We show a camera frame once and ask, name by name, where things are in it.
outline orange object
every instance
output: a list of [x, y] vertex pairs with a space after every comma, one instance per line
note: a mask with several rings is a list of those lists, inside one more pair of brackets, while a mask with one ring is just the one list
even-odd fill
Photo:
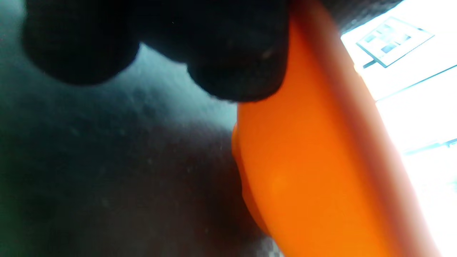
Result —
[[326, 10], [293, 5], [288, 69], [243, 103], [233, 133], [243, 197], [286, 257], [438, 257], [414, 191]]

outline dark background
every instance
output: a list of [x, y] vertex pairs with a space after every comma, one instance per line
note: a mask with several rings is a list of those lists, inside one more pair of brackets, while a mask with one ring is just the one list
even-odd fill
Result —
[[43, 74], [0, 1], [0, 256], [279, 256], [243, 203], [234, 104], [142, 47], [100, 87]]

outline orange plastic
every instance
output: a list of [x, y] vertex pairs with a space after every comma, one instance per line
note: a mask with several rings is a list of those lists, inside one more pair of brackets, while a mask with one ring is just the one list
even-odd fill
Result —
[[294, 5], [287, 74], [240, 104], [243, 197], [286, 257], [437, 257], [400, 157], [324, 8]]

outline gray surface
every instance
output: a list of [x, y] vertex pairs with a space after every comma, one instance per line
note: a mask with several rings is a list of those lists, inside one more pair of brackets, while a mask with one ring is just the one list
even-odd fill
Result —
[[0, 1], [0, 256], [279, 256], [241, 198], [233, 104], [142, 47], [94, 88], [42, 74]]

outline black glove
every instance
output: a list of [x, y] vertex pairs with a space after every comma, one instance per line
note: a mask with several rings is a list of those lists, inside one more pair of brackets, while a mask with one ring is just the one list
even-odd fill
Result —
[[[401, 0], [324, 0], [341, 31]], [[139, 42], [187, 64], [221, 99], [274, 94], [286, 71], [288, 0], [26, 0], [25, 52], [63, 82], [102, 83], [128, 67]]]

